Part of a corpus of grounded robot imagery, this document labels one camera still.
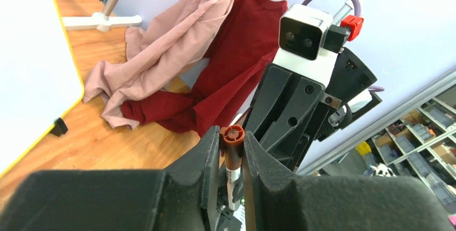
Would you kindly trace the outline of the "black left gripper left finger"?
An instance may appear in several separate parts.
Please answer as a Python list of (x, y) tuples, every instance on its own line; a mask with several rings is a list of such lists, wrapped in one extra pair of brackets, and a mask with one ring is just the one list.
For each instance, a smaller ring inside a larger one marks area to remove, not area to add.
[(219, 127), (163, 170), (42, 170), (1, 212), (1, 230), (215, 230)]

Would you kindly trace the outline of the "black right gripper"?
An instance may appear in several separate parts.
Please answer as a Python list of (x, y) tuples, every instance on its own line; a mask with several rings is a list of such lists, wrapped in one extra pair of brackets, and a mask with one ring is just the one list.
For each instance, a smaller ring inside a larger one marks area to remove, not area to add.
[(254, 94), (244, 129), (280, 163), (298, 167), (314, 141), (324, 141), (382, 102), (369, 89), (376, 81), (362, 60), (345, 48), (325, 90), (327, 98), (339, 100), (332, 107), (326, 101), (319, 103), (324, 85), (271, 63)]

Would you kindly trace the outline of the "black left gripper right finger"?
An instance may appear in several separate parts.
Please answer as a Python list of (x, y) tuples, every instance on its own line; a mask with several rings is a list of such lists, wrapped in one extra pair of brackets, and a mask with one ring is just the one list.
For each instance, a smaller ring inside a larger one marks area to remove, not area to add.
[(247, 230), (453, 230), (437, 197), (412, 177), (300, 176), (246, 132)]

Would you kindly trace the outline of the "brown whiteboard marker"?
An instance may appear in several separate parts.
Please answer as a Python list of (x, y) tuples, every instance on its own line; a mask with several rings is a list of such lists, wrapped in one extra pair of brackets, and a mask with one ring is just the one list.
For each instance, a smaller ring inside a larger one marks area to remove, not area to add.
[(222, 127), (219, 135), (221, 138), (220, 151), (223, 152), (226, 169), (228, 205), (230, 210), (236, 211), (240, 206), (240, 199), (234, 198), (234, 188), (241, 176), (245, 132), (240, 125), (231, 125)]

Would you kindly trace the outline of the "yellow framed whiteboard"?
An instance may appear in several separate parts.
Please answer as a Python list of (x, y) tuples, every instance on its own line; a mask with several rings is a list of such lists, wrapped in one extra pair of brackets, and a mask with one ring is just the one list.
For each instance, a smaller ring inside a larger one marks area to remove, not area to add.
[(1, 173), (83, 94), (56, 0), (1, 0)]

